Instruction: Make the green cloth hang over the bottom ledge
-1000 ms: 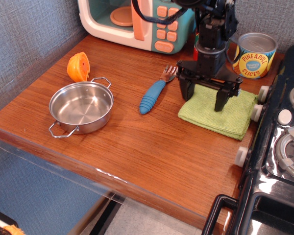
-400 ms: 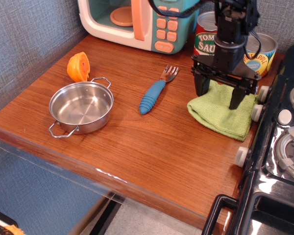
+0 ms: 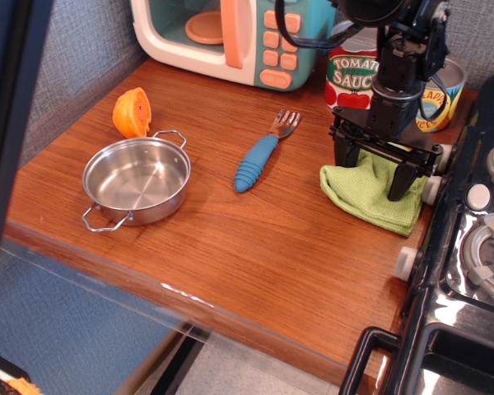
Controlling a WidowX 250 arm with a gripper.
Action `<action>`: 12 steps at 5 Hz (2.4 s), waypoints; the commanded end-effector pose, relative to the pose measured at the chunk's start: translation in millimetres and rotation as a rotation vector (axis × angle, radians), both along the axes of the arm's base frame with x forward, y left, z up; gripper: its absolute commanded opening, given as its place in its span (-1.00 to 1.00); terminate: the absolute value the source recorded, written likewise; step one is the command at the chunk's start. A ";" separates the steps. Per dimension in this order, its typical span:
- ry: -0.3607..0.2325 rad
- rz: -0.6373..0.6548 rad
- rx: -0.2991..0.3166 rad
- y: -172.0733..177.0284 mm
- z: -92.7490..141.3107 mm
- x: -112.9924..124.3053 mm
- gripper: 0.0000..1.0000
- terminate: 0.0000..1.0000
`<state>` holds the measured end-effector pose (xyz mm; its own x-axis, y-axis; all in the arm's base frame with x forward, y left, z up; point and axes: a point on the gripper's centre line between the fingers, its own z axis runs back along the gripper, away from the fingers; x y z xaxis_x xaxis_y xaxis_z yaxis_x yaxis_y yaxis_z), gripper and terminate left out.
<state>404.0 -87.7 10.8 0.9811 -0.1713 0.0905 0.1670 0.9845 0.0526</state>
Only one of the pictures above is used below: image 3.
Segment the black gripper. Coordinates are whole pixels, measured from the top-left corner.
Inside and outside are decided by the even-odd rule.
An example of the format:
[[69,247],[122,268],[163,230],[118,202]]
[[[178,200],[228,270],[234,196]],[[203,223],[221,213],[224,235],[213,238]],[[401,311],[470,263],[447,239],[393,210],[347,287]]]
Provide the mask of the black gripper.
[[435,173],[442,152],[416,123],[422,88],[414,91],[374,89],[369,109],[336,106],[331,134],[336,166],[353,168],[360,150],[370,151],[397,164],[388,199],[399,201],[418,175]]

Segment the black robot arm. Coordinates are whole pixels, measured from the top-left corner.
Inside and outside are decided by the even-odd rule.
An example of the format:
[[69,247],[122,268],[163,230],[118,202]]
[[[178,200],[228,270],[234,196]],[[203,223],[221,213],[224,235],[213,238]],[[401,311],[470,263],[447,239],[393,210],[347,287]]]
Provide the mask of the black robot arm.
[[436,81],[445,65],[446,1],[341,1],[342,13],[352,22],[345,34],[362,28],[377,30],[378,72],[372,79],[369,109],[346,105],[333,109],[331,133],[335,161],[350,168],[360,150],[394,162],[397,167],[388,199],[398,201],[413,182],[432,175],[443,152],[417,126],[423,112],[426,84]]

